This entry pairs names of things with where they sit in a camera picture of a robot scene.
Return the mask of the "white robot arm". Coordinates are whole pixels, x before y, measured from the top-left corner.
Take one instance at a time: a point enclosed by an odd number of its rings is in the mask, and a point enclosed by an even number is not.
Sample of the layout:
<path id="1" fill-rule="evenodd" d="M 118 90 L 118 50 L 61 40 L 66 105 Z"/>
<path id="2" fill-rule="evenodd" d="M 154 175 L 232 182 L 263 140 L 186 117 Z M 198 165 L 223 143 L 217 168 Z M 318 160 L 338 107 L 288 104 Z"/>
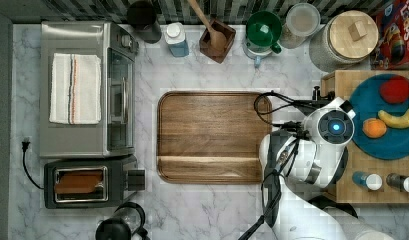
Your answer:
<path id="1" fill-rule="evenodd" d="M 340 224 L 297 196 L 286 184 L 293 178 L 326 188 L 342 175 L 355 112 L 340 97 L 306 115 L 296 132 L 279 129 L 266 135 L 259 150 L 263 168 L 262 210 L 276 240 L 346 240 Z"/>

